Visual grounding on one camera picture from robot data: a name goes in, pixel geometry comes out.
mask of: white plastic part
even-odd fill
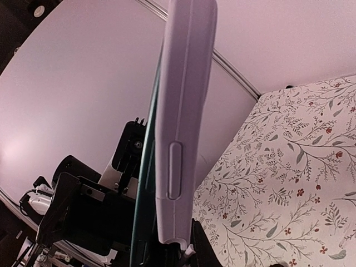
[[[172,0],[155,127],[159,241],[190,244],[195,165],[215,39],[215,0]]]
[[[51,204],[51,198],[42,194],[30,193],[28,203],[40,215],[46,214]]]
[[[117,171],[112,167],[113,157],[114,155],[112,155],[110,162],[107,164],[105,171],[98,182],[98,184],[105,186],[106,188],[109,188],[111,190],[115,190],[116,184],[118,184],[122,175],[122,172]],[[137,178],[132,177],[130,179],[130,182],[128,183],[128,190],[125,195],[132,199],[136,199],[138,184],[139,181],[137,180]]]

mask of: floral wallpaper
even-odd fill
[[[356,76],[263,95],[194,218],[223,266],[355,266]]]

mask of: wall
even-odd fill
[[[216,1],[215,48],[261,93],[356,73],[355,1]]]
[[[0,187],[18,200],[69,154],[102,172],[125,123],[147,115],[163,31],[134,1],[62,2],[0,76]],[[213,65],[200,180],[254,103]]]

